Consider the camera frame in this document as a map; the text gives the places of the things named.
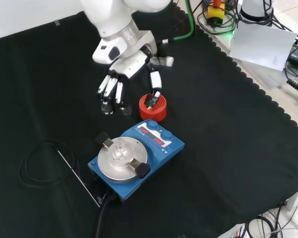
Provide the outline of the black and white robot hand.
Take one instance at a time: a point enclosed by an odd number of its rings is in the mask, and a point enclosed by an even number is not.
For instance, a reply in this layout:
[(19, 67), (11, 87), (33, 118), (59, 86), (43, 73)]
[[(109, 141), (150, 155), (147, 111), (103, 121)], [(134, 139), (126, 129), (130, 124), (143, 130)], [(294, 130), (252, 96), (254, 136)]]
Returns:
[(122, 114), (130, 115), (131, 106), (126, 103), (126, 88), (131, 79), (136, 78), (143, 69), (149, 72), (151, 93), (146, 96), (145, 108), (153, 109), (158, 103), (162, 92), (162, 80), (158, 71), (159, 66), (172, 67), (174, 57), (154, 56), (148, 47), (144, 46), (134, 55), (116, 60), (101, 82), (97, 95), (101, 101), (101, 111), (105, 115), (119, 109)]

